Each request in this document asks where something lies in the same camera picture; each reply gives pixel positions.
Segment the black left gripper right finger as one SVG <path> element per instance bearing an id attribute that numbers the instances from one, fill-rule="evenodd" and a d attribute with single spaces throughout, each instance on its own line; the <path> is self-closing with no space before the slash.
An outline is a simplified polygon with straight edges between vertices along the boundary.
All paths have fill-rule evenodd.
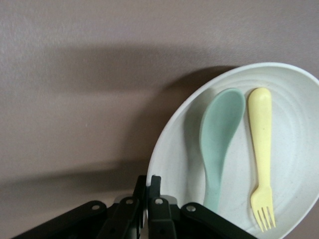
<path id="1" fill-rule="evenodd" d="M 150 239 L 252 239 L 253 236 L 201 204 L 182 207 L 160 195 L 161 177 L 152 176 L 148 189 Z"/>

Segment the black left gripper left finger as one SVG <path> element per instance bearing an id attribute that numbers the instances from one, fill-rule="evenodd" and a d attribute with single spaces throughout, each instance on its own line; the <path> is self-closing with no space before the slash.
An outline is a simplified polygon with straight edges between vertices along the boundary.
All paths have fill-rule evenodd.
<path id="1" fill-rule="evenodd" d="M 16 239 L 138 239 L 144 220 L 146 176 L 137 179 L 134 192 L 107 207 L 90 201 L 27 230 Z"/>

